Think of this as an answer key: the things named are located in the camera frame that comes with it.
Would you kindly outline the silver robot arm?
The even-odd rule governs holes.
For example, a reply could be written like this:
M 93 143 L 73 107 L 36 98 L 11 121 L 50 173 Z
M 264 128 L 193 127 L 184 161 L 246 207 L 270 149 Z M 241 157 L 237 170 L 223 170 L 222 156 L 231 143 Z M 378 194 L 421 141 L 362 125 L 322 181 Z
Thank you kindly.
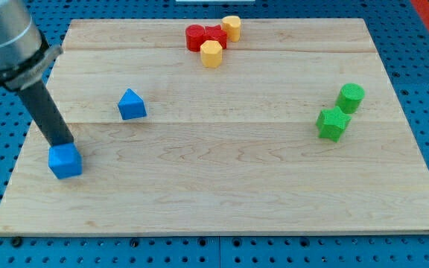
M 63 53 L 50 46 L 21 0 L 0 0 L 0 87 L 24 90 Z

